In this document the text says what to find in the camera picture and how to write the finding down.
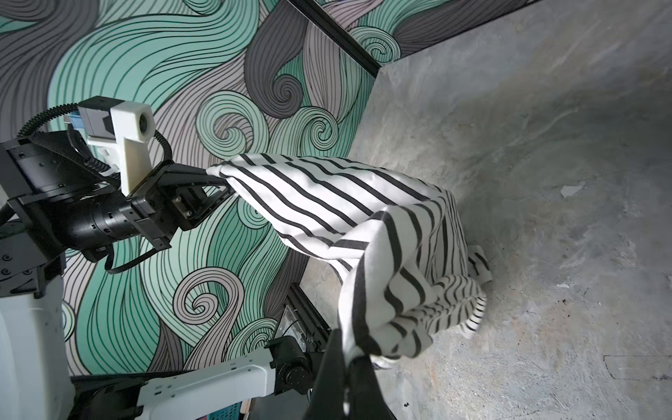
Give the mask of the black white striped tank top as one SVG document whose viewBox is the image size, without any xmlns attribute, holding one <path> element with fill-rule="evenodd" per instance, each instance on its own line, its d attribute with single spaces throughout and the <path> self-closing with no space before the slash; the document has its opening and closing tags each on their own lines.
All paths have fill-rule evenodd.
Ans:
<svg viewBox="0 0 672 420">
<path fill-rule="evenodd" d="M 478 331 L 489 269 L 469 250 L 446 189 L 340 157 L 243 154 L 208 173 L 286 246 L 336 271 L 347 362 L 415 358 L 437 333 Z"/>
</svg>

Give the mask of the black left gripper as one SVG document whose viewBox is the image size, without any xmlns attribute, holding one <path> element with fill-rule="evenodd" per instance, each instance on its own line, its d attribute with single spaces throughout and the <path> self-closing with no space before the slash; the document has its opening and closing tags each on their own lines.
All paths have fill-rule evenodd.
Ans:
<svg viewBox="0 0 672 420">
<path fill-rule="evenodd" d="M 177 230 L 197 228 L 233 195 L 203 168 L 164 163 L 128 197 L 128 221 L 155 250 L 167 250 Z"/>
</svg>

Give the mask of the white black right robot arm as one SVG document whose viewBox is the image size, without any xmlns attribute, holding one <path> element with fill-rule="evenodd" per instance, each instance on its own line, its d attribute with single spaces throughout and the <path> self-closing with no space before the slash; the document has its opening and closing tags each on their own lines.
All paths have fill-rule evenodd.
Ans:
<svg viewBox="0 0 672 420">
<path fill-rule="evenodd" d="M 311 397 L 305 419 L 392 419 L 369 357 L 345 363 L 341 333 L 304 352 L 292 336 L 189 372 L 75 376 L 68 419 L 201 419 L 246 400 L 294 390 Z"/>
</svg>

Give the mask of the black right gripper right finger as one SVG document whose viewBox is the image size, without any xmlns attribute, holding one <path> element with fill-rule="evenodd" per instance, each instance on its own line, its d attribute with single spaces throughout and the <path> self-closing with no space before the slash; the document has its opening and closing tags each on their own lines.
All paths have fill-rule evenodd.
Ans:
<svg viewBox="0 0 672 420">
<path fill-rule="evenodd" d="M 383 399 L 373 364 L 368 356 L 354 359 L 348 368 L 348 418 L 353 420 L 395 420 Z"/>
</svg>

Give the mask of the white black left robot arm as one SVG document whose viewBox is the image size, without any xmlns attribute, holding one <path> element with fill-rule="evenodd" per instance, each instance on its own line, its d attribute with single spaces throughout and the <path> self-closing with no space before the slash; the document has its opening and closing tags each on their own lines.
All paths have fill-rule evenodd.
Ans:
<svg viewBox="0 0 672 420">
<path fill-rule="evenodd" d="M 1 416 L 65 419 L 75 400 L 61 309 L 67 251 L 117 274 L 116 243 L 140 236 L 156 255 L 232 192 L 165 159 L 124 194 L 120 178 L 103 175 L 62 131 L 3 143 L 1 187 Z"/>
</svg>

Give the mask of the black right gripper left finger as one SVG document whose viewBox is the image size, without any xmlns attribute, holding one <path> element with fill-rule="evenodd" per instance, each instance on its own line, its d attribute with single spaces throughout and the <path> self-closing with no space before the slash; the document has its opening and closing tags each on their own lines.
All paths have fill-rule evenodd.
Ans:
<svg viewBox="0 0 672 420">
<path fill-rule="evenodd" d="M 341 345 L 341 329 L 332 330 L 320 362 L 311 402 L 303 416 L 305 420 L 346 418 L 346 368 Z"/>
</svg>

